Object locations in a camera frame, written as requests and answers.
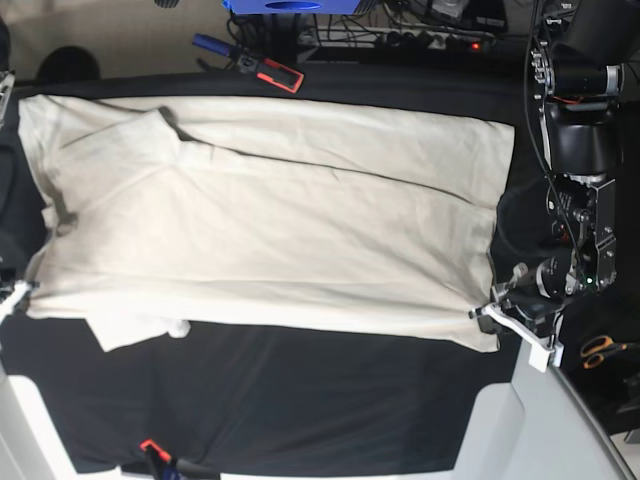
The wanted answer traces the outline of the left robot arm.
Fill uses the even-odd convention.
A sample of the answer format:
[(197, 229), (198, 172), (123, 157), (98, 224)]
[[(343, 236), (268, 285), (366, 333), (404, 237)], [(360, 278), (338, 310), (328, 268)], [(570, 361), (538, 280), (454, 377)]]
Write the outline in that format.
[(557, 367), (563, 312), (616, 280), (615, 193), (622, 161), (616, 113), (624, 66), (639, 49), (636, 1), (580, 1), (551, 12), (533, 4), (523, 68), (523, 106), (535, 156), (548, 184), (551, 220), (539, 264), (517, 264), (471, 311), (481, 326), (508, 329), (540, 372)]

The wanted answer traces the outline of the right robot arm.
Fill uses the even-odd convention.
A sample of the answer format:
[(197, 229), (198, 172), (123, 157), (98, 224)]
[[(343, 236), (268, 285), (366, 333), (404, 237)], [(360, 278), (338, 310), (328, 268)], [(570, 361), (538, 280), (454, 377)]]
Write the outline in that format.
[(23, 307), (37, 283), (24, 279), (28, 262), (24, 248), (9, 223), (9, 212), (18, 186), (20, 162), (16, 148), (8, 141), (7, 115), (15, 87), (15, 73), (10, 68), (11, 38), (1, 20), (1, 321)]

